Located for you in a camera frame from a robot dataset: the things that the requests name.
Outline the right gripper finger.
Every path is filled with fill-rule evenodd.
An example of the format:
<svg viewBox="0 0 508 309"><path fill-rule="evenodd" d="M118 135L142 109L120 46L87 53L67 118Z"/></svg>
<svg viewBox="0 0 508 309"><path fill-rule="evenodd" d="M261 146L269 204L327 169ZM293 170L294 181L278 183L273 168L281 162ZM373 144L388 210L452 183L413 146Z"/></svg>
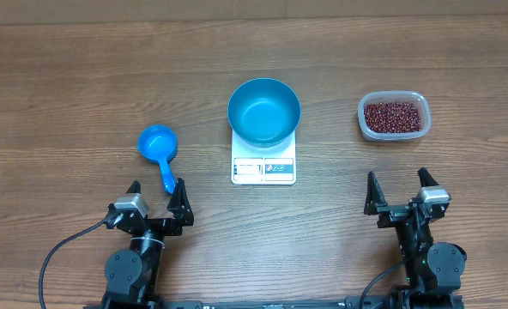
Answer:
<svg viewBox="0 0 508 309"><path fill-rule="evenodd" d="M365 215L377 215L379 210L387 206L384 193L379 185L374 171L367 175L367 193L364 206Z"/></svg>
<svg viewBox="0 0 508 309"><path fill-rule="evenodd" d="M438 182L431 176L425 167L420 168L417 173L421 187L438 186Z"/></svg>

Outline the blue plastic measuring scoop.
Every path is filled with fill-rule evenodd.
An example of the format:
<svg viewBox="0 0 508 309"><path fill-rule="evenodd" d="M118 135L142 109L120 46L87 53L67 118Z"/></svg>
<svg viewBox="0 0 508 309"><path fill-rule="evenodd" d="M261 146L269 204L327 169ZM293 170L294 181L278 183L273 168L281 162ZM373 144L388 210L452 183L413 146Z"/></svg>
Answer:
<svg viewBox="0 0 508 309"><path fill-rule="evenodd" d="M176 180L170 162L178 152L177 135L162 124L149 126L140 134L137 149L145 159L159 165L163 189L173 194Z"/></svg>

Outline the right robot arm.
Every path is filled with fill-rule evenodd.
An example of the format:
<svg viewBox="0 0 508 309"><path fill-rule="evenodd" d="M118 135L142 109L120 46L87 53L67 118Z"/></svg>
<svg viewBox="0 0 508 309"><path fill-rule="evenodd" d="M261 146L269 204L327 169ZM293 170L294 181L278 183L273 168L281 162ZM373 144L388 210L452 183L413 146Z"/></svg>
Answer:
<svg viewBox="0 0 508 309"><path fill-rule="evenodd" d="M364 205L366 215L378 218L379 228L396 231L402 260L372 279L363 290L360 308L462 308L463 301L454 292L461 287L461 275L467 261L459 245L436 243L430 224L445 216L451 195L422 167L417 172L420 189L405 204L390 205L374 172L367 175ZM407 284L393 287L388 295L368 300L371 288L385 276L405 269Z"/></svg>

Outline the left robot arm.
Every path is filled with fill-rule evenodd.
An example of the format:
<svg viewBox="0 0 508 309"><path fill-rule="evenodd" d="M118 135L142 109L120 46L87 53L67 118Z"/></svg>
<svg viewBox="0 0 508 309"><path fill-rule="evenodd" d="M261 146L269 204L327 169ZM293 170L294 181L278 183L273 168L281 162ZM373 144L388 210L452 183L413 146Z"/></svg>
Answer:
<svg viewBox="0 0 508 309"><path fill-rule="evenodd" d="M177 180L167 205L169 218L150 218L148 204L136 180L115 203L108 205L103 223L131 236L130 247L114 252L106 261L106 291L103 308L163 308L165 302L155 292L164 238L180 236L194 224L194 215L185 183Z"/></svg>

